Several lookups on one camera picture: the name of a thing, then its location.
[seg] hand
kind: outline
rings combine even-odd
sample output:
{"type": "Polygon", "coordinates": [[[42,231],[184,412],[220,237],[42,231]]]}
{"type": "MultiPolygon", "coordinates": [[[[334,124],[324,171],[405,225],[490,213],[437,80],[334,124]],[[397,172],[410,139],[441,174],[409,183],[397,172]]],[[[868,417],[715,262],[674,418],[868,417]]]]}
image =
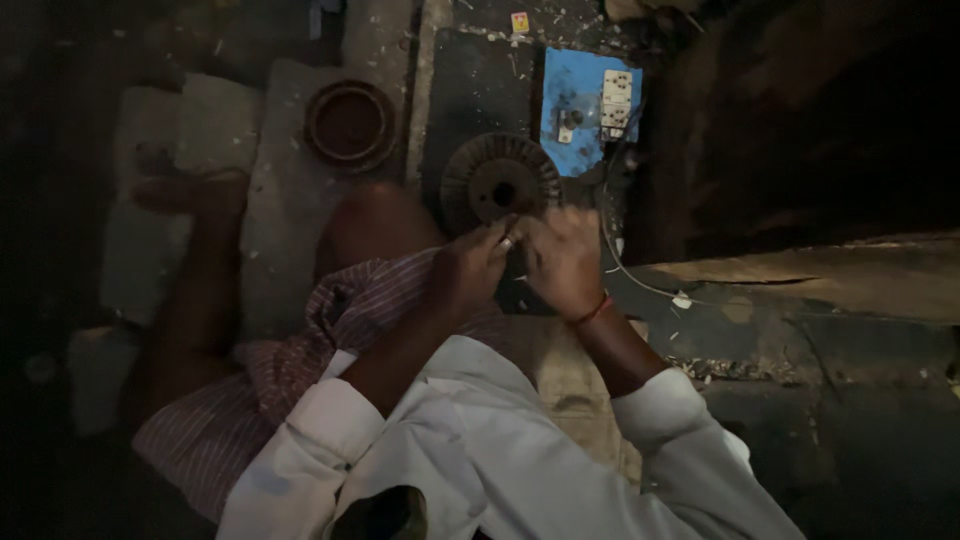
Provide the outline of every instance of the hand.
{"type": "Polygon", "coordinates": [[[527,282],[567,321],[582,319],[603,303],[600,220],[596,210],[548,209],[542,220],[523,217],[527,282]]]}
{"type": "Polygon", "coordinates": [[[448,310],[451,320],[462,323],[484,302],[493,298],[507,265],[500,245],[506,220],[480,227],[446,245],[433,259],[433,273],[425,302],[448,310]]]}

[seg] striped cloth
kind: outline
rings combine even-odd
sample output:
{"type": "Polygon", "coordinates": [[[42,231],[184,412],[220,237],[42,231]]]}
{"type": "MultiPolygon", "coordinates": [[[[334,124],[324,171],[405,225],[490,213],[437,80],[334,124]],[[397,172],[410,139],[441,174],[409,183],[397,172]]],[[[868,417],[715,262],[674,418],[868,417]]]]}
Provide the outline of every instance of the striped cloth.
{"type": "MultiPolygon", "coordinates": [[[[161,409],[133,448],[173,482],[187,502],[219,522],[233,484],[260,452],[337,349],[362,354],[416,302],[437,249],[369,260],[323,278],[306,306],[306,331],[285,341],[237,347],[247,370],[161,409]]],[[[494,303],[457,333],[502,355],[507,319],[494,303]]]]}

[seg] leg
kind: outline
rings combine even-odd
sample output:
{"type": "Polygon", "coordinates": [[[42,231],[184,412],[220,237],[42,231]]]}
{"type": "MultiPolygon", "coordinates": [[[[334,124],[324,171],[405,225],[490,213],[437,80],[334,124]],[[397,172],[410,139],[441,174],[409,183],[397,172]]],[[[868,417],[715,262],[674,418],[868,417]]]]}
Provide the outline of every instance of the leg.
{"type": "Polygon", "coordinates": [[[119,415],[133,427],[236,371],[226,354],[239,320],[238,246],[248,184],[244,173],[226,171],[152,181],[134,194],[147,209],[190,213],[194,224],[180,273],[124,385],[119,415]]]}
{"type": "Polygon", "coordinates": [[[373,258],[398,258],[443,246],[430,213],[391,182],[356,187],[334,210],[317,248],[315,281],[373,258]]]}

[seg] white shirt sleeve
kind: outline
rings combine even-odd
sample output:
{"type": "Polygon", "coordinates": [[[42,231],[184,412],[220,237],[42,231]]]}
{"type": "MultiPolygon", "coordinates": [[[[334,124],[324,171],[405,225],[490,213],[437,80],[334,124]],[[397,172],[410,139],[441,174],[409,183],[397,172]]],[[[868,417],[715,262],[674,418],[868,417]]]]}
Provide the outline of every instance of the white shirt sleeve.
{"type": "Polygon", "coordinates": [[[746,445],[720,427],[678,369],[611,400],[643,455],[650,492],[705,538],[803,538],[754,478],[746,445]]]}
{"type": "Polygon", "coordinates": [[[384,425],[350,383],[314,384],[233,486],[217,538],[312,538],[333,518],[348,465],[384,425]]]}

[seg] white shirt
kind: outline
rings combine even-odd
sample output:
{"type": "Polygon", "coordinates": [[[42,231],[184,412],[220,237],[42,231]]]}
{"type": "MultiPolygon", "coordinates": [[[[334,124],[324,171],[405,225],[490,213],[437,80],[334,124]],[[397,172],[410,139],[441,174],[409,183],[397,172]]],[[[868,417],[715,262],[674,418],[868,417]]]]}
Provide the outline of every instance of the white shirt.
{"type": "Polygon", "coordinates": [[[803,538],[681,371],[612,400],[643,454],[641,494],[478,341],[450,337],[386,420],[335,379],[354,360],[337,352],[240,477],[218,538],[328,538],[351,503],[398,485],[421,491],[427,538],[803,538]]]}

